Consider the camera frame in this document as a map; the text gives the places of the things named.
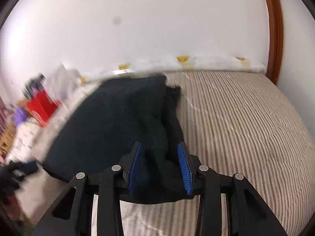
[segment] striped fabric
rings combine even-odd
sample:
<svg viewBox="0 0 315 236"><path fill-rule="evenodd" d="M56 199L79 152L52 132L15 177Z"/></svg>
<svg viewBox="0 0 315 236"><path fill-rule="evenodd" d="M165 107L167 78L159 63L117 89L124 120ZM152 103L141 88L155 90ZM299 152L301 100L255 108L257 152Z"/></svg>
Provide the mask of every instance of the striped fabric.
<svg viewBox="0 0 315 236"><path fill-rule="evenodd" d="M315 211L315 152L286 97L264 75L167 73L182 88L177 116L191 154L221 174L243 173L289 236ZM194 235L199 197L176 203L121 202L125 235ZM222 195L222 235L227 234Z"/></svg>

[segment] black garment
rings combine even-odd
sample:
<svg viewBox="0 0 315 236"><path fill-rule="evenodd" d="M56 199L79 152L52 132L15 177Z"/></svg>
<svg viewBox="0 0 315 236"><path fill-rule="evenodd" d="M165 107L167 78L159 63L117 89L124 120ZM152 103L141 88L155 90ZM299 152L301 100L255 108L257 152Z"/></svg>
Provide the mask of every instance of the black garment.
<svg viewBox="0 0 315 236"><path fill-rule="evenodd" d="M176 117L180 88L164 75L106 81L74 112L43 162L53 177L71 180L78 172L100 173L129 154L134 142L145 150L138 188L122 199L162 203L189 198L178 162L183 133Z"/></svg>

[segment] red object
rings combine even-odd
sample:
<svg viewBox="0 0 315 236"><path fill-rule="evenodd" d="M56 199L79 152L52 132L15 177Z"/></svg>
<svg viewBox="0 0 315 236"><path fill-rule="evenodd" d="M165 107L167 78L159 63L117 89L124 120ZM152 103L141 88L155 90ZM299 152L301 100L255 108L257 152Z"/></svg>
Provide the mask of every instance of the red object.
<svg viewBox="0 0 315 236"><path fill-rule="evenodd" d="M41 90L31 99L31 101L29 101L27 108L29 109L31 115L43 128L46 126L49 118L56 110L57 105L48 97L46 91Z"/></svg>

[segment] mattress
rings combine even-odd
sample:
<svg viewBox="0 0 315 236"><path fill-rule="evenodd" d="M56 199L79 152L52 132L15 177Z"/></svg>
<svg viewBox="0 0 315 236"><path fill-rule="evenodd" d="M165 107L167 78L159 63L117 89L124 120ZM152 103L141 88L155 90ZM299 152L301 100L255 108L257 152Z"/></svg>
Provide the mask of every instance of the mattress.
<svg viewBox="0 0 315 236"><path fill-rule="evenodd" d="M298 235L315 211L315 152L307 129L287 98L262 74L184 71L166 76L168 85L182 88L177 117L189 152L218 173L244 174L288 235ZM70 109L54 115L33 149L35 156L47 152L67 118L94 89L81 91L70 102ZM57 196L63 188L49 190ZM222 235L226 235L225 196L221 198ZM198 205L198 196L157 205L121 201L124 234L194 235ZM96 209L97 198L92 235L96 235ZM37 217L44 212L37 210Z"/></svg>

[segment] white wall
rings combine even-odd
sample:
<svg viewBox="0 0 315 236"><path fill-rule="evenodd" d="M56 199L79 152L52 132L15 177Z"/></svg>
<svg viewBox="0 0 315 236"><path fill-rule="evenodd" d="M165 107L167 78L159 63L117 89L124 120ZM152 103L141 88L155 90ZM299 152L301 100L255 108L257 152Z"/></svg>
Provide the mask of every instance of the white wall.
<svg viewBox="0 0 315 236"><path fill-rule="evenodd" d="M301 0L280 0L284 23L278 88L315 139L315 20Z"/></svg>
<svg viewBox="0 0 315 236"><path fill-rule="evenodd" d="M268 48L265 0L20 0L0 31L0 75L15 100L31 76L60 63L84 73L224 53L267 64Z"/></svg>

